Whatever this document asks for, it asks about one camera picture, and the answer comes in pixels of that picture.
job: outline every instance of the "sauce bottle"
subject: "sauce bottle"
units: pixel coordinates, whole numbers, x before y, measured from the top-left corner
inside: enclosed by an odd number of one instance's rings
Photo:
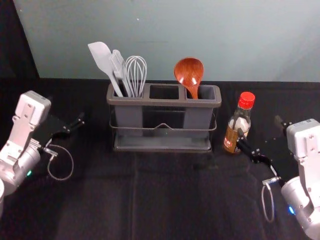
[[[237,147],[238,129],[241,128],[244,135],[247,136],[251,127],[251,109],[255,103],[255,95],[249,91],[241,93],[238,106],[228,122],[226,129],[223,148],[232,154],[240,153]]]

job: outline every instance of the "tray base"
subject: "tray base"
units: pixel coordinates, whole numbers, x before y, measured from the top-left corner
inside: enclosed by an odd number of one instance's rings
[[[131,152],[211,152],[212,146],[208,137],[165,137],[165,136],[114,136],[115,151]]]

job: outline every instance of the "utensil holder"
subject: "utensil holder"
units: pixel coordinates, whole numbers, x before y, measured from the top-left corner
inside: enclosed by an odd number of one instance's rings
[[[210,151],[222,103],[220,89],[216,85],[200,85],[198,97],[193,99],[180,84],[165,83],[146,83],[142,97],[118,97],[110,84],[106,100],[113,149]]]

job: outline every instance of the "gray spatula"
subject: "gray spatula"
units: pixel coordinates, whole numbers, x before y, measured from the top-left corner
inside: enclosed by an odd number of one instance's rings
[[[107,74],[107,76],[110,78],[110,81],[117,96],[123,97],[123,94],[114,76],[114,69],[110,61],[111,51],[108,48],[108,46],[101,41],[97,41],[88,44],[88,47],[93,56],[95,64],[102,72]]]

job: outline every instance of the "whisk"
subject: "whisk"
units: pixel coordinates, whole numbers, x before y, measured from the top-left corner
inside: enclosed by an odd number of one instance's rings
[[[130,56],[125,61],[125,78],[134,98],[141,98],[147,79],[147,63],[141,56]]]

